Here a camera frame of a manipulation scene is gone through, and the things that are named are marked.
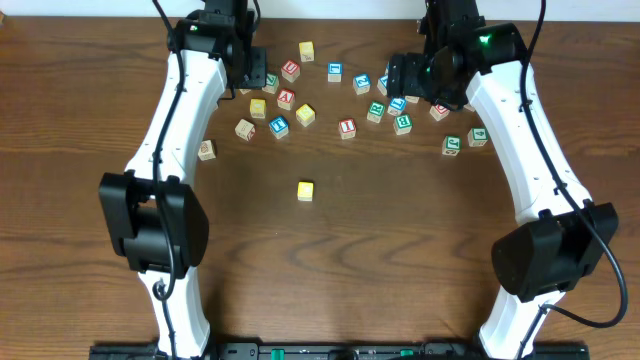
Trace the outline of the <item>green R block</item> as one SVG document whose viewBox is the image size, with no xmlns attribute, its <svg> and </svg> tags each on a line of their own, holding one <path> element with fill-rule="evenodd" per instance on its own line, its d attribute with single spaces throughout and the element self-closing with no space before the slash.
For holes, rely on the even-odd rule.
<svg viewBox="0 0 640 360">
<path fill-rule="evenodd" d="M 373 101 L 367 111 L 367 120 L 373 123 L 380 123 L 385 113 L 385 105 L 383 103 Z"/>
</svg>

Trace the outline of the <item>blue L block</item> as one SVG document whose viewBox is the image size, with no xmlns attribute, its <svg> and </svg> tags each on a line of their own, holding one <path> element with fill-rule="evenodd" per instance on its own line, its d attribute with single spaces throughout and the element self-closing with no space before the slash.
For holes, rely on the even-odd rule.
<svg viewBox="0 0 640 360">
<path fill-rule="evenodd" d="M 392 116 L 400 116 L 405 108 L 407 101 L 404 98 L 393 98 L 387 108 L 387 113 Z"/>
</svg>

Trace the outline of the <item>blue T block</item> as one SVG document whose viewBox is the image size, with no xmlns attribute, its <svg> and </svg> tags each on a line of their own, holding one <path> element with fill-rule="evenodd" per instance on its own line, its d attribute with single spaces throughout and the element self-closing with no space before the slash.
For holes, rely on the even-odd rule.
<svg viewBox="0 0 640 360">
<path fill-rule="evenodd" d="M 289 133 L 289 123 L 283 116 L 278 116 L 269 122 L 269 129 L 276 139 L 281 139 Z"/>
</svg>

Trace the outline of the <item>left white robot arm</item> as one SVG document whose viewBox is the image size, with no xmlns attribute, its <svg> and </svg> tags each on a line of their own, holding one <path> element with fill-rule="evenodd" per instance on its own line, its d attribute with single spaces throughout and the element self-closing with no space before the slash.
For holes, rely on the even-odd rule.
<svg viewBox="0 0 640 360">
<path fill-rule="evenodd" d="M 99 184 L 114 252 L 145 286 L 159 338 L 95 345 L 90 358 L 215 357 L 197 271 L 209 238 L 193 190 L 197 154 L 219 103 L 266 83 L 266 51 L 252 44 L 260 21 L 256 1 L 205 0 L 203 8 L 165 25 L 167 75 L 148 131 L 124 172 L 105 173 Z"/>
</svg>

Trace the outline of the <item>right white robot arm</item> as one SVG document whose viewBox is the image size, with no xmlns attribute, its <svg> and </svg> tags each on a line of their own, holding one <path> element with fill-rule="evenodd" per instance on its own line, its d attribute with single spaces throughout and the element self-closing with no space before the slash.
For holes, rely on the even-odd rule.
<svg viewBox="0 0 640 360">
<path fill-rule="evenodd" d="M 537 94 L 535 45 L 512 23 L 488 25 L 472 1 L 430 1 L 418 31 L 420 53 L 394 55 L 387 94 L 420 97 L 450 111 L 472 107 L 511 191 L 517 226 L 491 260 L 500 289 L 476 341 L 440 350 L 440 359 L 585 359 L 579 344 L 539 344 L 545 318 L 612 259 L 613 205 L 596 204 L 567 162 Z"/>
</svg>

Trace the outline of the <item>red U block right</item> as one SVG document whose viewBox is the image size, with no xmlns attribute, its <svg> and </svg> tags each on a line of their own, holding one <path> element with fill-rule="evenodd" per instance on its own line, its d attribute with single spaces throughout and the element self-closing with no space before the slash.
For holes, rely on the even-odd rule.
<svg viewBox="0 0 640 360">
<path fill-rule="evenodd" d="M 450 110 L 442 105 L 432 105 L 430 109 L 430 115 L 436 121 L 441 121 L 450 114 Z"/>
</svg>

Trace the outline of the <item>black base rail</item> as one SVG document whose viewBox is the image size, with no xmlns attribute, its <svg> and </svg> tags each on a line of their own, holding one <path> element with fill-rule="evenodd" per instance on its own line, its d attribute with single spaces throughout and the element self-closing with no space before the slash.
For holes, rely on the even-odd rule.
<svg viewBox="0 0 640 360">
<path fill-rule="evenodd" d="M 96 345 L 90 348 L 90 360 L 166 359 L 153 344 Z M 476 346 L 461 343 L 425 343 L 404 345 L 260 345 L 225 343 L 212 345 L 203 355 L 209 360 L 396 360 L 396 359 L 485 359 Z"/>
</svg>

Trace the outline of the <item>yellow O block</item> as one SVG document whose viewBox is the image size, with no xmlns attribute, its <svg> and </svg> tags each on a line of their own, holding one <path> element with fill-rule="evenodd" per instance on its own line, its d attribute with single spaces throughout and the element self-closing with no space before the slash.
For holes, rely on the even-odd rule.
<svg viewBox="0 0 640 360">
<path fill-rule="evenodd" d="M 252 98 L 250 100 L 250 114 L 254 119 L 265 119 L 267 105 L 265 99 Z"/>
</svg>

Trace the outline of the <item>blue 1 block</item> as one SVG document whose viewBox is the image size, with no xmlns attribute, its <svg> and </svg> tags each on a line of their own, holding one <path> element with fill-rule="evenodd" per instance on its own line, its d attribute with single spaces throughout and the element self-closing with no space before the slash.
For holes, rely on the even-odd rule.
<svg viewBox="0 0 640 360">
<path fill-rule="evenodd" d="M 339 62 L 330 62 L 327 66 L 327 79 L 330 83 L 339 83 L 342 80 L 343 65 Z"/>
</svg>

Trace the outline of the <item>green 4 block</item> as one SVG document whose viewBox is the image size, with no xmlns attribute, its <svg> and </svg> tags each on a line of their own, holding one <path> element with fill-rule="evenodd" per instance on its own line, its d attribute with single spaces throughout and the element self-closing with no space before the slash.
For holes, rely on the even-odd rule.
<svg viewBox="0 0 640 360">
<path fill-rule="evenodd" d="M 482 147 L 489 140 L 488 132 L 485 128 L 471 128 L 467 140 L 470 147 Z"/>
</svg>

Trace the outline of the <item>yellow C block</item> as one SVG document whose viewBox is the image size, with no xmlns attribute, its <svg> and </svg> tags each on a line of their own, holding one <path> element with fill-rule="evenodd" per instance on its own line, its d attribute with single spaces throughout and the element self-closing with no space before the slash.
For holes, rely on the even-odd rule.
<svg viewBox="0 0 640 360">
<path fill-rule="evenodd" d="M 297 188 L 297 198 L 299 201 L 312 201 L 314 195 L 314 183 L 300 181 Z"/>
</svg>

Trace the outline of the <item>yellow block top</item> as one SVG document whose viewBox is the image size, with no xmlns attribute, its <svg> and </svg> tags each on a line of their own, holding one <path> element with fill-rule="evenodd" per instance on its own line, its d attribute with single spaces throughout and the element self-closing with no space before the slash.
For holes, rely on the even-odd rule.
<svg viewBox="0 0 640 360">
<path fill-rule="evenodd" d="M 300 42 L 299 53 L 302 62 L 313 62 L 315 60 L 314 43 L 312 41 Z"/>
</svg>

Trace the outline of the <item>red u block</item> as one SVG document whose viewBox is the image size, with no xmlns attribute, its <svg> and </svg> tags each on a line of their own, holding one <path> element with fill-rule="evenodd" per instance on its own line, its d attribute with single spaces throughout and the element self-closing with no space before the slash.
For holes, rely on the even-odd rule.
<svg viewBox="0 0 640 360">
<path fill-rule="evenodd" d="M 287 60 L 281 67 L 281 74 L 284 79 L 293 83 L 301 74 L 301 67 L 293 60 Z"/>
<path fill-rule="evenodd" d="M 430 109 L 430 115 L 436 121 L 441 121 L 450 114 L 450 110 L 442 105 L 432 105 Z"/>
</svg>

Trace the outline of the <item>red A block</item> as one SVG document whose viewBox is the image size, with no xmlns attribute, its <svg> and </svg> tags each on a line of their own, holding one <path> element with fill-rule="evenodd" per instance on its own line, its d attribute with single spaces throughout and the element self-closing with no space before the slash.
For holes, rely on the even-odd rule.
<svg viewBox="0 0 640 360">
<path fill-rule="evenodd" d="M 295 92 L 289 89 L 282 89 L 277 96 L 279 108 L 290 111 L 295 102 Z"/>
</svg>

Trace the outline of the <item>green Z block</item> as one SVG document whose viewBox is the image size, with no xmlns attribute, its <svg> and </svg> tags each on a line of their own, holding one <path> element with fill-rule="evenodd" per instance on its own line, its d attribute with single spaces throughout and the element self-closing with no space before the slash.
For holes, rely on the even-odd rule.
<svg viewBox="0 0 640 360">
<path fill-rule="evenodd" d="M 266 75 L 266 83 L 262 90 L 269 94 L 275 94 L 279 87 L 279 77 L 277 74 L 268 73 Z"/>
</svg>

